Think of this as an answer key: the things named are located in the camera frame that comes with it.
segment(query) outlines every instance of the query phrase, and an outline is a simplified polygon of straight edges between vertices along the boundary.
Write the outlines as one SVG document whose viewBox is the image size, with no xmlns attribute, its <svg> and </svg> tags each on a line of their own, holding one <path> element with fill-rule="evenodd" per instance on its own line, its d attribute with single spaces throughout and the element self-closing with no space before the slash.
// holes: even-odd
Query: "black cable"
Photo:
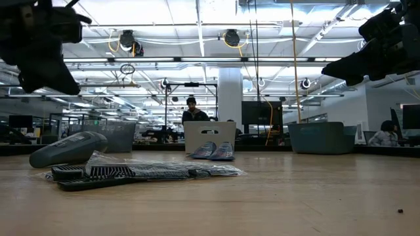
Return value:
<svg viewBox="0 0 420 236">
<path fill-rule="evenodd" d="M 257 57 L 255 56 L 255 49 L 254 49 L 254 37 L 253 37 L 253 30 L 252 30 L 252 21 L 251 21 L 251 7 L 249 6 L 249 1 L 247 2 L 248 5 L 248 13 L 249 13 L 249 28 L 251 30 L 251 45 L 252 45 L 252 54 L 253 54 L 253 58 L 254 58 L 254 66 L 255 66 L 255 75 L 257 77 L 257 103 L 258 103 L 258 120 L 257 120 L 257 132 L 258 132 L 258 137 L 260 136 L 260 122 L 259 122 L 259 117 L 261 114 L 261 98 L 260 98 L 260 86 L 258 84 L 258 79 L 259 79 L 259 72 L 258 72 L 258 62 L 257 62 Z M 257 10 L 257 0 L 255 0 L 255 10 Z M 257 54 L 258 54 L 258 34 L 257 34 Z"/>
</svg>

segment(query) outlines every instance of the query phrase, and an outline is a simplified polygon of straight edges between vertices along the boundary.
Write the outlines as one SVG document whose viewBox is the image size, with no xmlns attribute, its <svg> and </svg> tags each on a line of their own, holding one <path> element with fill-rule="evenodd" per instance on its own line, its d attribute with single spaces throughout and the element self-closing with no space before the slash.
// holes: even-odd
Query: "white wall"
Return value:
<svg viewBox="0 0 420 236">
<path fill-rule="evenodd" d="M 367 86 L 367 112 L 370 130 L 380 130 L 383 121 L 391 120 L 391 108 L 398 110 L 400 104 L 420 104 L 420 99 L 408 93 L 414 94 L 413 89 L 417 89 L 417 93 L 420 94 L 419 87 L 419 85 L 409 86 L 405 80 L 381 88 Z"/>
<path fill-rule="evenodd" d="M 328 114 L 328 121 L 343 122 L 345 126 L 364 123 L 364 129 L 368 129 L 368 108 L 366 106 L 366 86 L 356 87 L 357 91 L 344 92 L 344 97 L 326 98 L 319 107 L 304 107 L 301 119 L 321 114 Z M 283 123 L 297 120 L 297 112 L 283 116 Z"/>
</svg>

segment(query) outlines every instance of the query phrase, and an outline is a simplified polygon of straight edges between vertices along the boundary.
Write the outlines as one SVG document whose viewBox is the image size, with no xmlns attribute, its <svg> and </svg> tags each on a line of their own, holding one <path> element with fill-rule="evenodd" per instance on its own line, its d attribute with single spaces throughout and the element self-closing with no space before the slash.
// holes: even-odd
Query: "gray storage bin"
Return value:
<svg viewBox="0 0 420 236">
<path fill-rule="evenodd" d="M 345 154 L 354 147 L 356 127 L 342 122 L 290 124 L 291 146 L 296 153 Z"/>
</svg>

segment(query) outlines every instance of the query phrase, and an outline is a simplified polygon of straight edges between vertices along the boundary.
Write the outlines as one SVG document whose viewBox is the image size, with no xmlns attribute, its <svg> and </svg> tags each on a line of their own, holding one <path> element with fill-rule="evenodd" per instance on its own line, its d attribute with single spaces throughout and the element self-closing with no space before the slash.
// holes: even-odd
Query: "table surface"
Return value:
<svg viewBox="0 0 420 236">
<path fill-rule="evenodd" d="M 63 192 L 28 156 L 0 157 L 0 235 L 420 234 L 420 159 L 247 152 L 232 164 L 247 175 Z"/>
</svg>

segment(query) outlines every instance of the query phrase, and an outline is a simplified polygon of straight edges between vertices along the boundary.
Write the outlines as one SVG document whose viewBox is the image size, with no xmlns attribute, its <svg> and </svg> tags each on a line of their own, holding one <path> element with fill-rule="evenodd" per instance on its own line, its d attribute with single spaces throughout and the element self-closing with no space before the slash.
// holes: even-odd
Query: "computer monitor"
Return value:
<svg viewBox="0 0 420 236">
<path fill-rule="evenodd" d="M 282 102 L 270 102 L 273 107 L 273 125 L 282 125 L 282 111 L 278 108 L 282 107 Z M 242 102 L 242 124 L 244 125 L 269 125 L 271 119 L 271 107 L 267 102 Z"/>
<path fill-rule="evenodd" d="M 9 126 L 11 128 L 32 127 L 32 116 L 31 115 L 9 115 Z"/>
<path fill-rule="evenodd" d="M 402 107 L 402 128 L 420 129 L 420 104 Z"/>
</svg>

